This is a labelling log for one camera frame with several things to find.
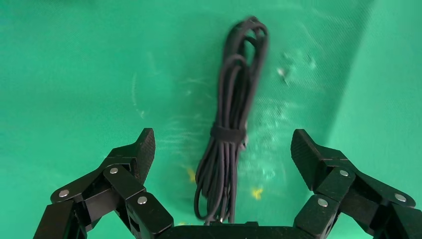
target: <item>green surface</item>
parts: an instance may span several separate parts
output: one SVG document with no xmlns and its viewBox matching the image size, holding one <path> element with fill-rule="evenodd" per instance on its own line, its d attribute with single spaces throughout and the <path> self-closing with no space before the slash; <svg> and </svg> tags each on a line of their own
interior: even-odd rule
<svg viewBox="0 0 422 239">
<path fill-rule="evenodd" d="M 0 0 L 0 235 L 31 238 L 55 189 L 144 127 L 157 139 L 148 191 L 176 225 L 200 224 L 189 172 L 214 116 L 223 40 L 250 14 L 271 38 L 236 221 L 292 225 L 309 196 L 290 158 L 295 128 L 422 203 L 421 8 L 411 0 Z M 90 238 L 131 235 L 110 214 Z M 329 237 L 355 238 L 370 237 L 347 216 Z"/>
</svg>

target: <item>metal rivet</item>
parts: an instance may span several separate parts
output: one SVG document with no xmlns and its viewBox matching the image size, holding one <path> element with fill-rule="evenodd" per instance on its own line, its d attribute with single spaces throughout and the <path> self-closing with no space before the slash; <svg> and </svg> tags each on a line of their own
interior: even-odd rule
<svg viewBox="0 0 422 239">
<path fill-rule="evenodd" d="M 110 169 L 110 173 L 111 174 L 115 174 L 117 172 L 118 172 L 118 168 L 112 168 L 112 169 Z"/>
<path fill-rule="evenodd" d="M 67 195 L 69 195 L 69 190 L 67 190 L 67 189 L 62 190 L 62 191 L 60 191 L 60 193 L 59 193 L 59 197 L 61 197 L 61 198 L 64 198 L 64 197 L 66 197 Z"/>
<path fill-rule="evenodd" d="M 346 177 L 349 176 L 349 173 L 344 170 L 340 170 L 340 174 Z"/>
<path fill-rule="evenodd" d="M 147 201 L 146 197 L 139 197 L 138 198 L 138 204 L 145 204 Z"/>
<path fill-rule="evenodd" d="M 325 208 L 328 206 L 328 202 L 326 200 L 322 199 L 322 198 L 318 199 L 318 204 L 321 207 L 325 207 Z"/>
<path fill-rule="evenodd" d="M 396 196 L 396 199 L 399 200 L 400 202 L 406 201 L 406 198 L 403 195 L 395 193 L 394 196 Z"/>
</svg>

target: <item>green backdrop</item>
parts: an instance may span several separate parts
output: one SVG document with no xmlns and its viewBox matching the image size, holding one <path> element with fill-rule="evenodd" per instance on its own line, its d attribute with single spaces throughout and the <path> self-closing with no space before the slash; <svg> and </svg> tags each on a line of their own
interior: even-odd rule
<svg viewBox="0 0 422 239">
<path fill-rule="evenodd" d="M 193 172 L 215 112 L 229 28 L 256 15 L 270 52 L 239 165 L 236 221 L 291 226 L 309 192 L 293 130 L 342 150 L 422 203 L 421 1 L 0 0 L 0 234 L 31 238 L 57 188 L 144 127 L 146 181 L 175 219 L 193 214 Z M 131 238 L 113 214 L 91 239 Z M 370 238 L 346 215 L 329 239 Z"/>
</svg>

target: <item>black cable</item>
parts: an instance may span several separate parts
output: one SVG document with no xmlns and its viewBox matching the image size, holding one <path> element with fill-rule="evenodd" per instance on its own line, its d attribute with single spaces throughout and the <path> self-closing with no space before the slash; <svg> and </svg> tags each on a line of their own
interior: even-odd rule
<svg viewBox="0 0 422 239">
<path fill-rule="evenodd" d="M 254 49 L 247 57 L 245 44 Z M 234 223 L 237 163 L 246 136 L 246 120 L 268 48 L 268 32 L 256 17 L 238 23 L 224 46 L 218 80 L 218 110 L 211 138 L 196 173 L 195 215 L 205 220 Z M 200 193 L 207 198 L 207 214 L 199 212 Z"/>
</svg>

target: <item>yellow debris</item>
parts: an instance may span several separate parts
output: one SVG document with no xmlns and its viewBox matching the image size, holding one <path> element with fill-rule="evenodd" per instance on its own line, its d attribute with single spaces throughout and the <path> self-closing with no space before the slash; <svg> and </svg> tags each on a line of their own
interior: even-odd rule
<svg viewBox="0 0 422 239">
<path fill-rule="evenodd" d="M 256 200 L 261 200 L 261 194 L 264 191 L 264 189 L 262 188 L 254 188 L 252 189 L 252 196 L 256 199 Z"/>
<path fill-rule="evenodd" d="M 192 168 L 187 168 L 186 170 L 187 170 L 188 175 L 189 175 L 189 181 L 191 183 L 195 183 L 195 172 L 193 171 L 193 169 Z"/>
</svg>

